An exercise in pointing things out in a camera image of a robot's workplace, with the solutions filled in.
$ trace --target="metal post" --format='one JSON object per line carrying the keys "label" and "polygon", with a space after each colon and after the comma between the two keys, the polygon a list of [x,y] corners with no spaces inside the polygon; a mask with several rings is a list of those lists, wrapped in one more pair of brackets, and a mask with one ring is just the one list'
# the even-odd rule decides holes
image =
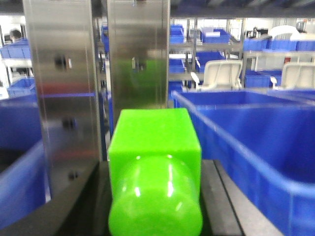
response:
{"label": "metal post", "polygon": [[189,34],[189,30],[190,30],[190,20],[187,20],[187,32],[186,32],[186,42],[189,43],[189,38],[190,38],[190,34]]}
{"label": "metal post", "polygon": [[[241,60],[243,56],[243,47],[244,47],[244,41],[245,41],[245,31],[246,31],[246,18],[243,18],[242,20],[242,29],[241,29],[241,49],[238,54],[238,59]],[[244,58],[243,60],[243,72],[242,72],[242,78],[241,78],[241,84],[242,86],[245,85],[245,72],[246,72],[246,65],[247,65],[247,58]]]}
{"label": "metal post", "polygon": [[254,71],[257,71],[257,69],[258,69],[258,60],[259,60],[259,56],[257,56],[256,59],[255,59]]}
{"label": "metal post", "polygon": [[96,27],[96,32],[97,32],[97,39],[98,41],[101,41],[101,33],[103,34],[103,32],[99,32],[99,22],[98,22],[98,18],[95,19],[95,27]]}
{"label": "metal post", "polygon": [[192,65],[191,65],[192,71],[195,71],[195,67],[196,67],[197,30],[198,30],[198,18],[195,17],[194,25],[193,25],[193,46],[192,46]]}
{"label": "metal post", "polygon": [[4,45],[4,40],[3,40],[3,34],[2,34],[2,28],[0,26],[0,38],[1,38],[1,46]]}
{"label": "metal post", "polygon": [[245,41],[245,31],[246,31],[246,18],[243,18],[242,20],[242,29],[241,29],[241,50],[239,52],[238,59],[242,59],[243,56],[243,46]]}
{"label": "metal post", "polygon": [[26,38],[25,25],[20,24],[20,26],[21,26],[21,34],[22,34],[22,38]]}
{"label": "metal post", "polygon": [[231,30],[231,20],[226,21],[226,27],[225,27],[226,32],[230,33]]}
{"label": "metal post", "polygon": [[8,84],[9,84],[9,86],[11,85],[11,81],[10,81],[10,72],[9,72],[9,68],[6,66],[5,67],[5,69],[6,69],[6,75],[7,75],[7,77],[8,77]]}

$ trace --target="metal shelf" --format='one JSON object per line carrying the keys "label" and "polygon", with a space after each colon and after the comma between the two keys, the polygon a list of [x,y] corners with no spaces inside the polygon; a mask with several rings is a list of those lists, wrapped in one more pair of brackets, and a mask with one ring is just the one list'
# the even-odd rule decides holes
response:
{"label": "metal shelf", "polygon": [[[200,81],[203,81],[203,76],[204,74],[201,73],[196,73]],[[182,81],[182,80],[187,80],[187,81],[192,81],[192,77],[188,73],[177,73],[177,74],[168,74],[168,81]]]}
{"label": "metal shelf", "polygon": [[6,67],[32,67],[31,59],[2,59],[1,61]]}
{"label": "metal shelf", "polygon": [[249,51],[244,52],[244,58],[256,57],[299,57],[309,55],[315,57],[315,52],[289,51],[289,52],[271,52],[271,51]]}
{"label": "metal shelf", "polygon": [[[170,50],[181,50],[181,51],[192,51],[193,43],[177,43],[170,44]],[[197,52],[202,51],[230,51],[230,52],[239,52],[242,49],[241,43],[203,43],[197,44]]]}
{"label": "metal shelf", "polygon": [[258,65],[258,59],[259,58],[266,58],[266,57],[296,57],[298,58],[298,61],[300,59],[300,56],[311,56],[312,61],[315,59],[315,51],[288,51],[288,52],[272,52],[272,51],[249,51],[249,52],[244,52],[243,53],[244,58],[243,58],[243,69],[242,69],[242,85],[245,83],[245,73],[246,73],[246,66],[247,66],[247,60],[250,58],[255,58],[255,67],[254,70],[257,70],[257,65]]}

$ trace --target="person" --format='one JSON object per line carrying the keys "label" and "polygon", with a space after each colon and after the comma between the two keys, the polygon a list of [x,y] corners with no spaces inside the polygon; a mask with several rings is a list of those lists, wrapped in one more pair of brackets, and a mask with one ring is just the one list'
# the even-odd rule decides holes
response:
{"label": "person", "polygon": [[14,29],[10,31],[10,38],[12,42],[14,43],[22,38],[22,34],[17,29]]}
{"label": "person", "polygon": [[[10,38],[11,38],[12,42],[15,43],[15,42],[19,41],[20,39],[22,39],[22,34],[17,29],[14,29],[14,30],[10,31]],[[27,68],[18,67],[18,68],[15,68],[15,70],[20,75],[27,74]]]}

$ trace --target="green square block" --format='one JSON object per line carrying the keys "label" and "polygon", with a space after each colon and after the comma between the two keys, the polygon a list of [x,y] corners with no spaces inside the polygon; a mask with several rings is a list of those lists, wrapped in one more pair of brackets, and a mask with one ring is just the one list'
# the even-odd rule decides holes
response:
{"label": "green square block", "polygon": [[198,195],[201,147],[188,111],[180,109],[122,110],[109,149],[112,191],[125,166],[140,156],[176,158],[191,171]]}

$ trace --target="stainless steel panel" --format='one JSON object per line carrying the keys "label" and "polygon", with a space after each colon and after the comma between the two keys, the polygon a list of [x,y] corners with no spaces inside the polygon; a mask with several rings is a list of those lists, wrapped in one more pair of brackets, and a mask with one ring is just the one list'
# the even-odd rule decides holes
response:
{"label": "stainless steel panel", "polygon": [[166,106],[169,0],[108,0],[111,92],[121,109]]}
{"label": "stainless steel panel", "polygon": [[91,0],[23,3],[55,196],[102,156]]}

